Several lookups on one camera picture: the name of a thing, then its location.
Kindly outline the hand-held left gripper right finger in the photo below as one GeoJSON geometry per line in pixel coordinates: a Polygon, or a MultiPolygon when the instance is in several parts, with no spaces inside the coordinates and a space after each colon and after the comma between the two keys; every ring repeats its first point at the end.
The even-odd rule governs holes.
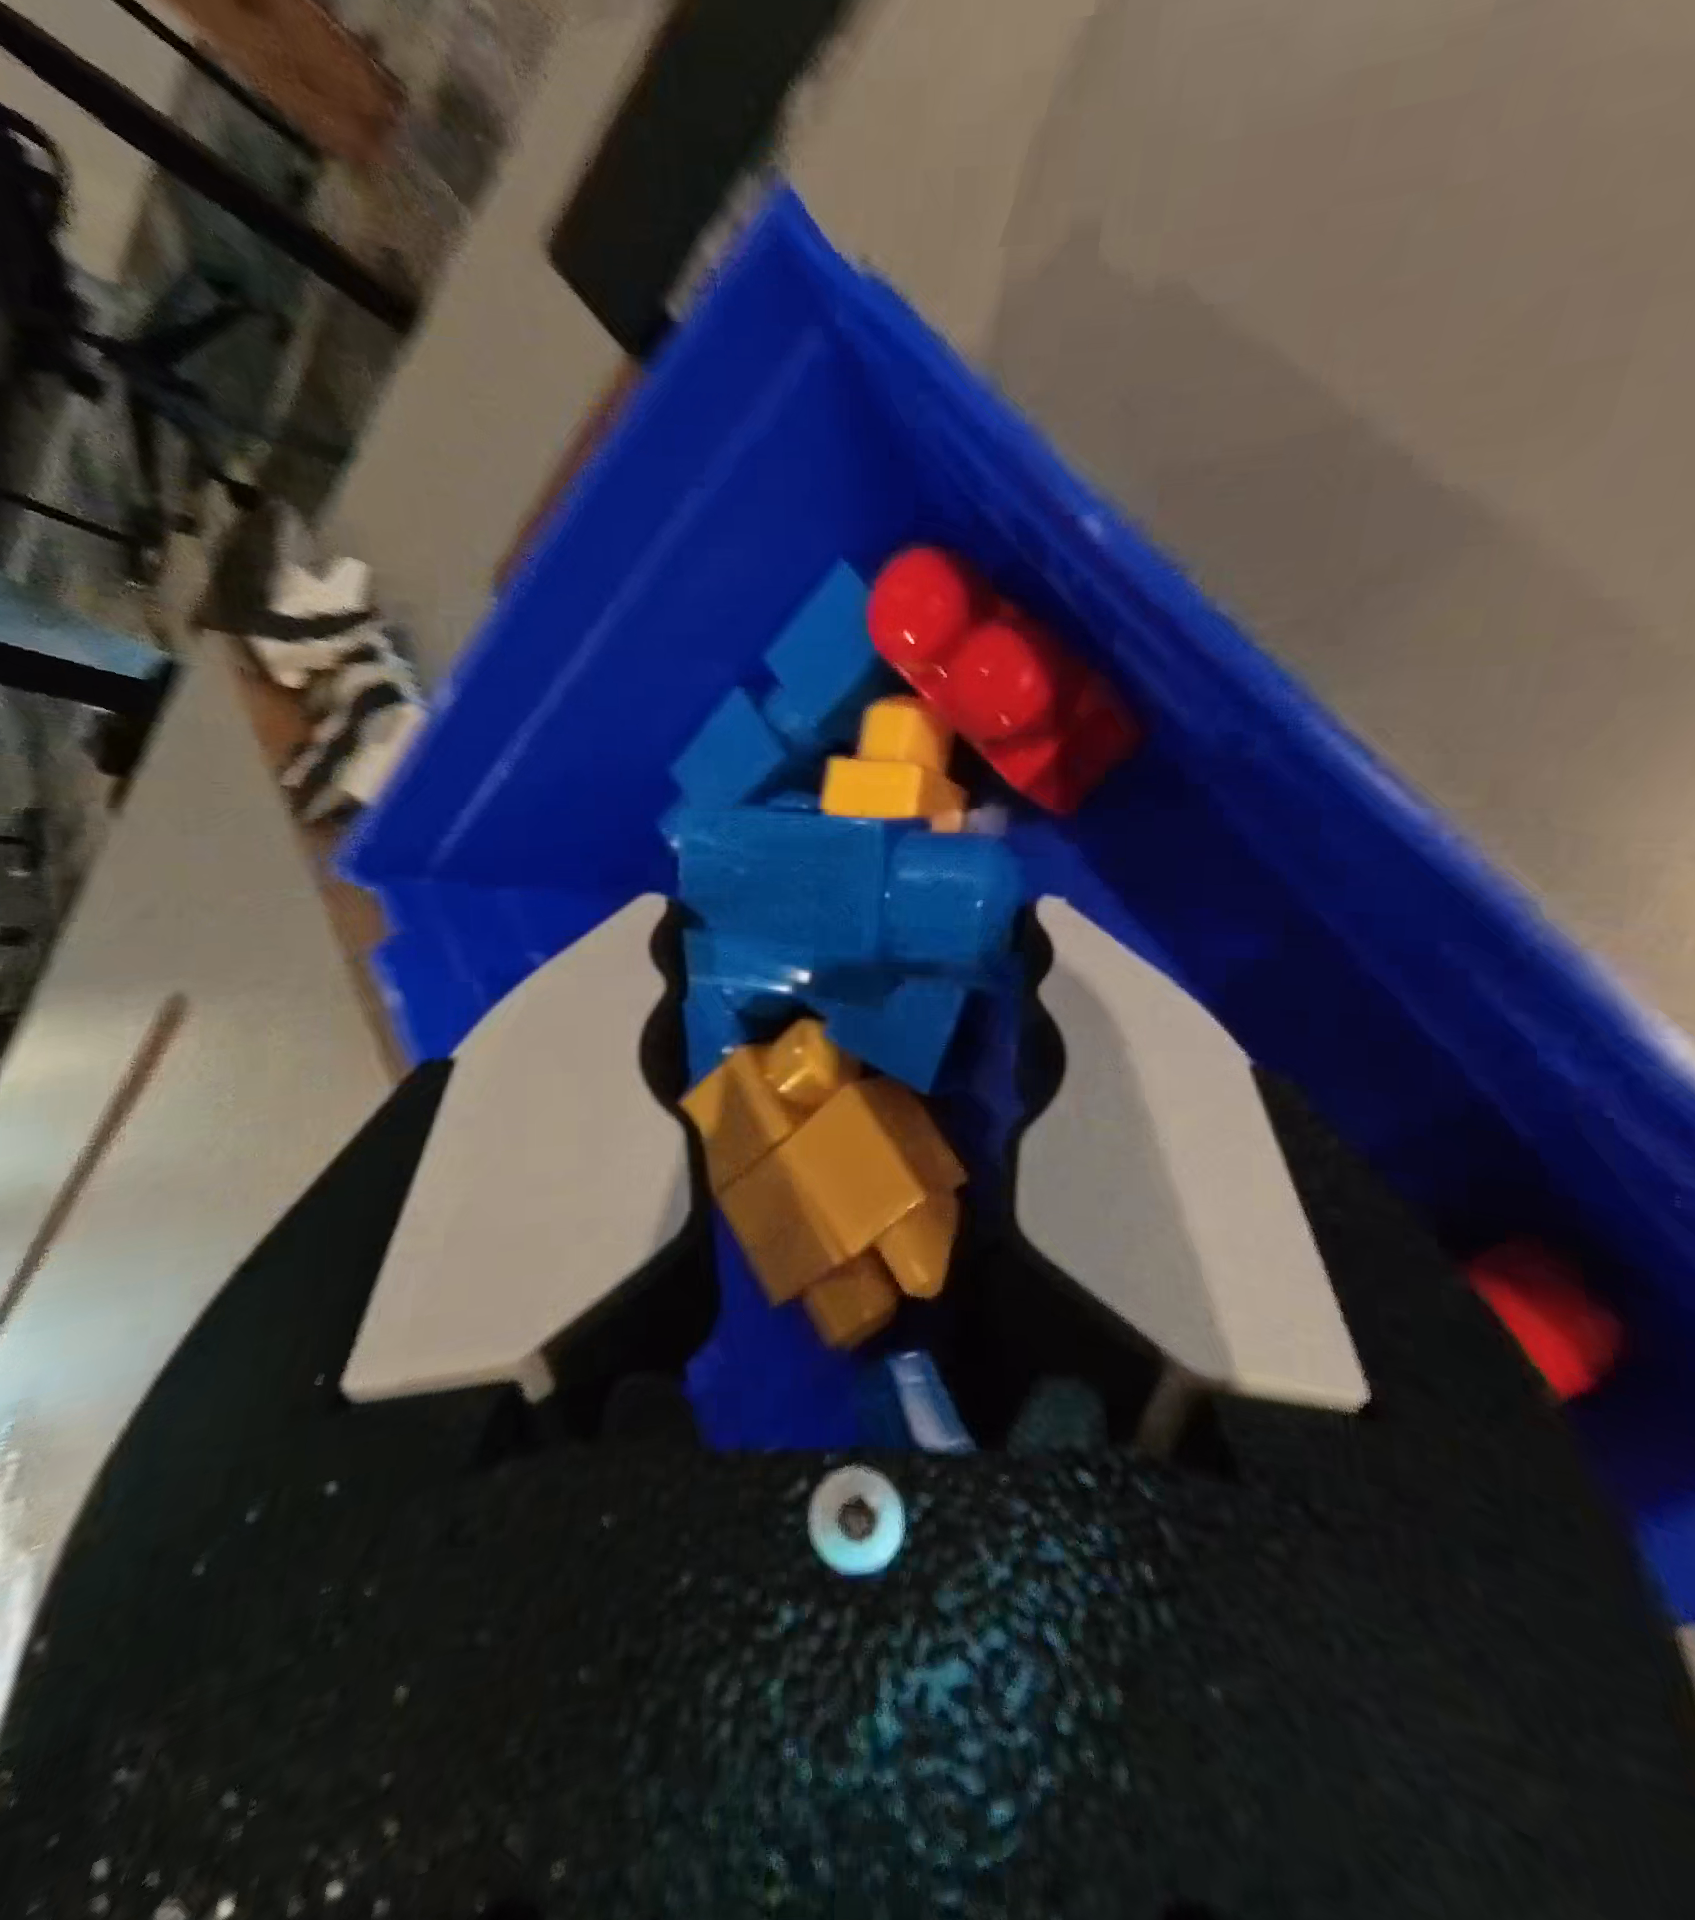
{"type": "Polygon", "coordinates": [[[1076,907],[1042,897],[1034,922],[1062,1070],[1020,1139],[1026,1240],[1172,1380],[1361,1412],[1369,1380],[1244,1047],[1076,907]]]}

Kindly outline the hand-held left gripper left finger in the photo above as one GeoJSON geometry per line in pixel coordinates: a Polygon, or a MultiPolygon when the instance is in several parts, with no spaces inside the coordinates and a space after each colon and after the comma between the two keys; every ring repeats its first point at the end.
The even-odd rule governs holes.
{"type": "Polygon", "coordinates": [[[668,901],[638,895],[458,1042],[342,1375],[356,1404],[682,1380],[718,1278],[696,1148],[654,1090],[668,901]]]}

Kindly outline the pile of mega blocks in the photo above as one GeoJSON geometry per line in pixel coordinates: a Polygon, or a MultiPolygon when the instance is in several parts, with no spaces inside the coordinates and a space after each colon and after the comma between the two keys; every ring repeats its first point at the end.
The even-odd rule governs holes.
{"type": "Polygon", "coordinates": [[[780,637],[776,696],[742,691],[698,749],[762,755],[726,804],[674,777],[690,997],[720,1041],[684,1111],[764,1297],[832,1350],[944,1294],[974,1174],[936,1098],[970,1005],[1014,980],[1036,907],[1012,842],[976,829],[966,749],[1072,818],[1142,742],[1124,699],[962,556],[852,571],[780,637]]]}

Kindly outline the blue plastic bin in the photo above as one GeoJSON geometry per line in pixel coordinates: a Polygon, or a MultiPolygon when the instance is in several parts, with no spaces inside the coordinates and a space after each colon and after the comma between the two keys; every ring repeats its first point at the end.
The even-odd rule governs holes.
{"type": "Polygon", "coordinates": [[[782,189],[476,633],[340,869],[414,1058],[674,888],[672,762],[836,565],[952,547],[1116,680],[1140,755],[1010,831],[1421,1217],[1587,1260],[1575,1415],[1695,1623],[1695,1065],[782,189]]]}

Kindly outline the zebra striped object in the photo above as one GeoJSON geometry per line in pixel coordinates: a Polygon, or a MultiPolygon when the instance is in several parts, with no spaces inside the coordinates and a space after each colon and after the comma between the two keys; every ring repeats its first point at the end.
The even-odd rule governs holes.
{"type": "Polygon", "coordinates": [[[372,807],[424,731],[428,705],[380,619],[370,567],[280,561],[242,643],[306,724],[280,777],[294,818],[322,827],[372,807]]]}

